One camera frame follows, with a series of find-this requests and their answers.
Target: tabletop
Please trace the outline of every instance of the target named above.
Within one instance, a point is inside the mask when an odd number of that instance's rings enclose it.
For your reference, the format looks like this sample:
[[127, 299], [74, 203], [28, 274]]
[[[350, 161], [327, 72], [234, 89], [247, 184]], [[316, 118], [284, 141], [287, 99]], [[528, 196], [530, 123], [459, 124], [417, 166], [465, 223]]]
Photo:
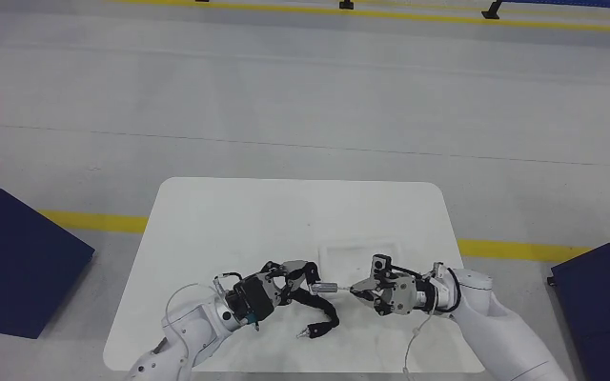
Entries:
[[[433, 262], [461, 268], [442, 193], [433, 184], [335, 180], [172, 178], [162, 184], [121, 303], [104, 361], [128, 370], [162, 338], [172, 293], [215, 275], [250, 274], [270, 260], [316, 261], [323, 281], [368, 276], [371, 257], [387, 252], [401, 267]], [[193, 299], [210, 291], [185, 292]], [[180, 303], [176, 297], [173, 305]], [[293, 303], [229, 337], [195, 371], [401, 372], [412, 329], [426, 315], [380, 317], [349, 293], [329, 297], [340, 325], [317, 339], [296, 339], [324, 321]], [[458, 326], [435, 317], [409, 353], [412, 372], [479, 372], [483, 367]]]

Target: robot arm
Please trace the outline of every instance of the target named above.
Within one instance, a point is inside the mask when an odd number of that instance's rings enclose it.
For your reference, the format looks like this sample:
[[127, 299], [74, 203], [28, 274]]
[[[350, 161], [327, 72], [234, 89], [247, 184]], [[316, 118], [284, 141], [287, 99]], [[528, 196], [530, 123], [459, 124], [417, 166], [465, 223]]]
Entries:
[[374, 255], [370, 277], [350, 292], [381, 316], [411, 310], [449, 314], [498, 381], [568, 380], [532, 329], [499, 303], [487, 275], [441, 263], [421, 275], [393, 266], [388, 256]]
[[[239, 281], [232, 290], [225, 291], [220, 279], [229, 276], [236, 276]], [[277, 277], [285, 279], [284, 287], [275, 283]], [[268, 262], [262, 271], [245, 278], [236, 272], [218, 275], [213, 280], [215, 295], [178, 306], [163, 318], [165, 338], [135, 362], [125, 380], [189, 381], [192, 368], [212, 356], [234, 331], [249, 324], [258, 331], [258, 323], [275, 307], [292, 302], [303, 281], [311, 291], [318, 280], [317, 266], [306, 261], [281, 265]]]

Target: dark blue panel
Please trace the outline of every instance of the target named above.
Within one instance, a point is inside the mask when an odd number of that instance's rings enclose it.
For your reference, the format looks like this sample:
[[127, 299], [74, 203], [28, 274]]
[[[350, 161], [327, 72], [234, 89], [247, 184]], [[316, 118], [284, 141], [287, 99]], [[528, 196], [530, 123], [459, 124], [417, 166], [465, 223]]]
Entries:
[[0, 333], [37, 338], [93, 252], [0, 190]]
[[610, 0], [506, 0], [507, 3], [557, 4], [563, 6], [610, 8]]
[[610, 244], [552, 268], [557, 295], [590, 381], [607, 381]]

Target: floor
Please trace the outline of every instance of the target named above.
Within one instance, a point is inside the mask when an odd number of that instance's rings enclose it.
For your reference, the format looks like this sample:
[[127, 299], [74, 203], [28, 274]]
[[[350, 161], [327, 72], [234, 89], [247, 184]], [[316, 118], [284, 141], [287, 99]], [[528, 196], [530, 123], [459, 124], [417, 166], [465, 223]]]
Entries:
[[[10, 0], [0, 5], [0, 187], [37, 209], [148, 215], [173, 176], [427, 181], [459, 238], [599, 246], [610, 237], [609, 41], [587, 30]], [[0, 336], [2, 380], [121, 377], [102, 351], [140, 235], [73, 233], [97, 255], [40, 339]], [[499, 300], [583, 380], [545, 287], [553, 263], [464, 265], [492, 275]]]

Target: white cable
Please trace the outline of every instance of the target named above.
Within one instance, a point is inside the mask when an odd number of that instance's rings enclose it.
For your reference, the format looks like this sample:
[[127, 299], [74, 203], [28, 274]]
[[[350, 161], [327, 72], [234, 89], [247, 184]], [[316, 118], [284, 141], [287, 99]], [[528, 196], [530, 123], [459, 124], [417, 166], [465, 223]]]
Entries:
[[425, 326], [426, 323], [428, 323], [430, 321], [430, 319], [432, 318], [432, 316], [435, 314], [435, 309], [437, 308], [437, 302], [438, 302], [438, 290], [435, 290], [435, 302], [432, 305], [432, 309], [430, 310], [426, 320], [424, 320], [423, 323], [421, 323], [419, 325], [419, 327], [413, 328], [413, 336], [411, 337], [411, 340], [409, 340], [409, 345], [407, 346], [407, 351], [404, 353], [404, 368], [402, 369], [402, 372], [407, 375], [407, 380], [409, 380], [409, 381], [415, 381], [415, 379], [413, 377], [411, 377], [411, 374], [409, 373], [409, 368], [407, 367], [407, 358], [409, 356], [409, 350], [411, 349], [411, 345], [415, 341], [416, 337], [418, 337], [419, 334], [421, 333], [421, 328], [423, 326]]
[[[178, 336], [178, 338], [180, 339], [180, 341], [182, 341], [182, 344], [184, 344], [184, 349], [187, 352], [187, 356], [186, 356], [186, 360], [189, 359], [189, 346], [187, 345], [186, 340], [184, 339], [184, 337], [182, 337], [182, 335], [180, 333], [178, 333], [178, 331], [173, 327], [173, 323], [170, 321], [170, 318], [168, 317], [168, 309], [170, 308], [170, 303], [172, 302], [172, 299], [182, 290], [191, 287], [191, 286], [198, 286], [198, 283], [191, 283], [188, 284], [186, 286], [182, 286], [181, 288], [179, 288], [178, 290], [176, 290], [172, 296], [170, 296], [170, 299], [168, 299], [168, 303], [165, 305], [165, 320], [168, 322], [168, 325], [170, 326], [170, 330], [173, 331], [173, 333], [175, 333], [176, 336]], [[187, 365], [187, 362], [185, 361], [184, 364], [182, 364], [180, 366], [180, 368], [178, 369], [178, 373], [175, 376], [175, 380], [178, 381], [178, 378], [180, 378], [180, 371], [182, 371], [182, 368], [184, 368], [184, 366]]]

